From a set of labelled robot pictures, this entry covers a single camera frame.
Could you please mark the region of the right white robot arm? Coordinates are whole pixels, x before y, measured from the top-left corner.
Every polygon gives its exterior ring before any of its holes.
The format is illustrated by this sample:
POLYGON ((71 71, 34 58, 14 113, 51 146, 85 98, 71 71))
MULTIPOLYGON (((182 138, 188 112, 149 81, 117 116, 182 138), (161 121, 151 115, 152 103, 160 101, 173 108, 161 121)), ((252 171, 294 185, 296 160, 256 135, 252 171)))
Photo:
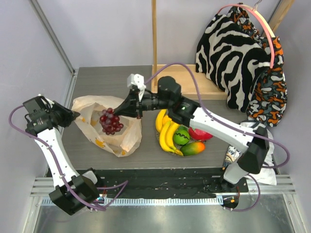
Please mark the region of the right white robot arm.
POLYGON ((169 117, 186 127, 200 129, 234 146, 240 156, 225 170, 219 180, 220 188, 232 191, 242 177, 259 174, 269 150, 267 130, 244 127, 208 113, 198 102, 181 94, 181 86, 170 76, 159 79, 157 93, 146 90, 144 77, 132 74, 127 79, 130 91, 114 110, 118 116, 141 118, 144 111, 168 110, 169 117))

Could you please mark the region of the green red fake mango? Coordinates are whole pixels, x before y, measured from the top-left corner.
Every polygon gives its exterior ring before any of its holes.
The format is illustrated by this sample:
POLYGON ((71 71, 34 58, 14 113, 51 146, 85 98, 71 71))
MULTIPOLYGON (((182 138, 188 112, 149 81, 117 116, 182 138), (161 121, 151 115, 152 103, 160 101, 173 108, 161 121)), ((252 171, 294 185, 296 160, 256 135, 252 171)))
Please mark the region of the green red fake mango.
POLYGON ((183 156, 197 155, 205 150, 205 144, 202 142, 191 142, 180 148, 183 156))

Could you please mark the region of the red fake dragon fruit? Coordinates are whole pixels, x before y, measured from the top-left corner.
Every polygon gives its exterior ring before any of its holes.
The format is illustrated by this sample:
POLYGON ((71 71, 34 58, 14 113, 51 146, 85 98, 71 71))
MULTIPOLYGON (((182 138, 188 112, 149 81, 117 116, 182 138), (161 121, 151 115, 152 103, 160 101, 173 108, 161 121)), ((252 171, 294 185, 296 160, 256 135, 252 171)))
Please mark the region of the red fake dragon fruit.
POLYGON ((200 129, 194 129, 191 127, 188 128, 188 133, 193 140, 197 141, 208 141, 213 137, 213 135, 205 131, 202 131, 200 129))

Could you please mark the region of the dark fake grapes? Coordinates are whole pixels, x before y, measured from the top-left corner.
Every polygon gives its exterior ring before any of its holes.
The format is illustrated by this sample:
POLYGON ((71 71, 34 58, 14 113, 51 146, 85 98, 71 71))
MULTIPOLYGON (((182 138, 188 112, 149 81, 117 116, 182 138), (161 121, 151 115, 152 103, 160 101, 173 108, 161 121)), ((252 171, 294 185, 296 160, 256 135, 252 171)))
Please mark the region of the dark fake grapes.
POLYGON ((120 122, 120 117, 114 114, 112 108, 107 108, 102 110, 102 115, 99 118, 100 124, 102 126, 102 131, 106 135, 114 135, 120 132, 124 125, 120 122))

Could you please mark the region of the green fake fruit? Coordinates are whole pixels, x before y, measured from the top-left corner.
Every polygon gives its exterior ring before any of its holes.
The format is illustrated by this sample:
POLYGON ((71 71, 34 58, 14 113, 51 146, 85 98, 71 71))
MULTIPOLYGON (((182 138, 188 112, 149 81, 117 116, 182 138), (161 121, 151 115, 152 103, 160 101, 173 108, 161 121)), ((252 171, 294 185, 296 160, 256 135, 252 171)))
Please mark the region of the green fake fruit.
POLYGON ((183 146, 189 143, 189 141, 190 141, 190 135, 188 131, 185 129, 179 129, 173 135, 173 142, 178 145, 183 146))

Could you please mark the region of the yellow fake banana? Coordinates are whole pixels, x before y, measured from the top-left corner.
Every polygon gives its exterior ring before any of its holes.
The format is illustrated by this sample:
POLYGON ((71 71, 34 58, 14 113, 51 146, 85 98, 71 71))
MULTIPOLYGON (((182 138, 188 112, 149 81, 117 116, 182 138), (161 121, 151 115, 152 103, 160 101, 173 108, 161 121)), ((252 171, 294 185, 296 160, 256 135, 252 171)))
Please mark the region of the yellow fake banana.
POLYGON ((167 111, 166 109, 160 110, 158 115, 157 115, 157 117, 156 117, 155 128, 156 128, 158 133, 161 132, 161 129, 162 129, 162 126, 163 126, 162 120, 163 120, 163 118, 164 118, 164 116, 166 114, 166 111, 167 111))
POLYGON ((175 147, 173 142, 173 135, 178 127, 179 124, 173 121, 167 121, 160 131, 159 143, 164 151, 184 156, 183 153, 175 147))

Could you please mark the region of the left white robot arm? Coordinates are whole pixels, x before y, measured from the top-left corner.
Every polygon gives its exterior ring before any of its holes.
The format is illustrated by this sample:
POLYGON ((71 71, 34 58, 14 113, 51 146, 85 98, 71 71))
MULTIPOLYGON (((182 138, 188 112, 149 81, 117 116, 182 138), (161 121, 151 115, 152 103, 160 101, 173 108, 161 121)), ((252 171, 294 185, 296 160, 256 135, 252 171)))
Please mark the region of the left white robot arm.
POLYGON ((54 190, 53 204, 70 216, 84 207, 96 210, 93 203, 103 189, 103 181, 90 168, 79 174, 73 167, 62 142, 61 127, 68 127, 80 114, 44 96, 23 103, 27 110, 26 134, 35 140, 50 168, 54 190))

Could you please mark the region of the translucent plastic bag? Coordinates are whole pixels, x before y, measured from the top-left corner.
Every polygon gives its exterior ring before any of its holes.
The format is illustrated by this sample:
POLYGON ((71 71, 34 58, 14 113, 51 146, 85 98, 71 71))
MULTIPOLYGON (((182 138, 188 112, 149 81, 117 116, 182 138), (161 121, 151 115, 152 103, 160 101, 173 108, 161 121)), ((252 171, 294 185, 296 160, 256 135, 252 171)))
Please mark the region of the translucent plastic bag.
POLYGON ((141 120, 117 116, 123 99, 113 96, 82 96, 73 100, 72 111, 80 115, 75 123, 85 137, 117 157, 132 154, 141 143, 141 120))

